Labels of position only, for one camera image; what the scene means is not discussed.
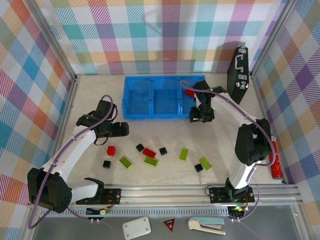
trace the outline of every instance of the blue storage tray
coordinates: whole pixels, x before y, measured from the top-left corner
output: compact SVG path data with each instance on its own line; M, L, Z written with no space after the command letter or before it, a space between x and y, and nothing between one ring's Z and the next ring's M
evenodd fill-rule
M204 75L126 76L122 98L125 119L187 119L194 100L185 94L180 81L194 85Z

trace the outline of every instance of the red triangle sign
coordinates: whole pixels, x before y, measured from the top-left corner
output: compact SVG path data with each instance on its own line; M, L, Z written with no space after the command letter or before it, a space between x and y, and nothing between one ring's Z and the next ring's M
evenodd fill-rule
M176 222L176 219L175 219L175 218L171 218L171 219L168 219L168 220L163 220L162 222L167 226L167 228L168 228L172 233L174 232L175 222Z

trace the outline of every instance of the checkered backdrop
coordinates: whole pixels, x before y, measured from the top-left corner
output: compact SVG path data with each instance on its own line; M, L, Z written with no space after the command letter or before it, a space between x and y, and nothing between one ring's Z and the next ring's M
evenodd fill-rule
M23 1L0 5L0 240L16 240L27 174L52 154L71 80Z
M320 0L299 1L257 77L283 170L320 239Z
M226 72L256 62L287 0L37 0L79 74Z

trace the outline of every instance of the red lego brick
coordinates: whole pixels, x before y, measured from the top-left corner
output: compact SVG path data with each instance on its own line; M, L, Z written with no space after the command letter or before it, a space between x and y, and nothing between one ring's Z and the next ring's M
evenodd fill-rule
M189 89L186 89L185 92L184 92L186 95L188 95L189 97L191 98L195 98L195 92L194 91L191 91Z
M116 153L116 147L115 146L108 146L108 150L106 151L106 153L109 156L114 156Z
M143 153L144 155L152 158L152 159L154 159L155 156L156 156L156 153L155 153L154 151L150 150L149 148L145 148L142 153Z

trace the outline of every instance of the green lego brick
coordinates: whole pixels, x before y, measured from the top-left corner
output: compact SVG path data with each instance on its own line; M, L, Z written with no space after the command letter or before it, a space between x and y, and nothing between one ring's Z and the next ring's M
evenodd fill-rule
M130 169L133 165L125 156L120 158L119 161L120 161L120 163L122 163L126 167L126 169Z
M209 170L212 166L205 157L199 159L199 162L205 170Z
M187 155L188 155L188 149L182 148L180 159L185 161L187 159Z
M157 164L158 164L158 160L155 160L155 159L153 159L151 157L148 157L148 156L145 158L144 162L146 164L149 164L149 165L153 166L153 167L156 167Z

